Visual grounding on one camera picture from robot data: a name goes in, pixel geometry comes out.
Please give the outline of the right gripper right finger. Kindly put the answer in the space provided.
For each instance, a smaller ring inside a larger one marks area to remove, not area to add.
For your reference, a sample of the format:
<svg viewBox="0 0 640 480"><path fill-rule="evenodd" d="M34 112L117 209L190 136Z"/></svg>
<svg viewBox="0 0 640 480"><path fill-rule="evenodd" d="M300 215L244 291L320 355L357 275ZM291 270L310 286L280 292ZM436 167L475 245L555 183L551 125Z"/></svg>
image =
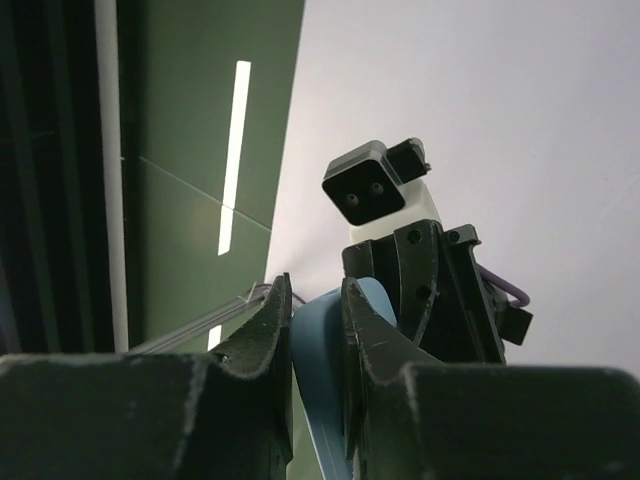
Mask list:
<svg viewBox="0 0 640 480"><path fill-rule="evenodd" d="M603 367L444 363L341 287L343 432L360 479L635 479L639 383Z"/></svg>

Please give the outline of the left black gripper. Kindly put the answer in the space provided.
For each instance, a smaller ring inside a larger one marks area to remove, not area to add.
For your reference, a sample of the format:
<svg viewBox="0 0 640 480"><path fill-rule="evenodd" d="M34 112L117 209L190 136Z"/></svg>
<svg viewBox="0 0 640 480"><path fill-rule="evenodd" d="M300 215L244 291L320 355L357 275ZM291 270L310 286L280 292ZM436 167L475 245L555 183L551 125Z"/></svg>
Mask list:
<svg viewBox="0 0 640 480"><path fill-rule="evenodd" d="M399 330L446 363L505 363L489 301L475 266L475 230L446 232L423 219L394 239L365 240L342 252L346 277L371 277L385 288Z"/></svg>

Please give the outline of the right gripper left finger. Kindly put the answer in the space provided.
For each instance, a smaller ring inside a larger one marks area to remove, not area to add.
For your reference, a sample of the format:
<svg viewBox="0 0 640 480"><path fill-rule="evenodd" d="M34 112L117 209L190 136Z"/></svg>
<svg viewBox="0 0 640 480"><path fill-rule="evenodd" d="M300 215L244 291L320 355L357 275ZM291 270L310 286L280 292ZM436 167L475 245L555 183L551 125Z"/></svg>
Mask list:
<svg viewBox="0 0 640 480"><path fill-rule="evenodd" d="M293 457L292 288L213 350L6 355L5 479L282 479Z"/></svg>

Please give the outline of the phone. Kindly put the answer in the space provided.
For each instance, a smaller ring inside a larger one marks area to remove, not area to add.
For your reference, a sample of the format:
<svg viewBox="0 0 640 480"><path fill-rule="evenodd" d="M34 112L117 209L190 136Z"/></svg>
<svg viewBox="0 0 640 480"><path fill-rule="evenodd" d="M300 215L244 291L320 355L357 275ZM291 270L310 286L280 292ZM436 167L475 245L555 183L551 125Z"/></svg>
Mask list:
<svg viewBox="0 0 640 480"><path fill-rule="evenodd" d="M359 460L346 458L343 427L341 289L302 306L293 316L292 360L316 458L325 479L400 479L402 450L384 433Z"/></svg>

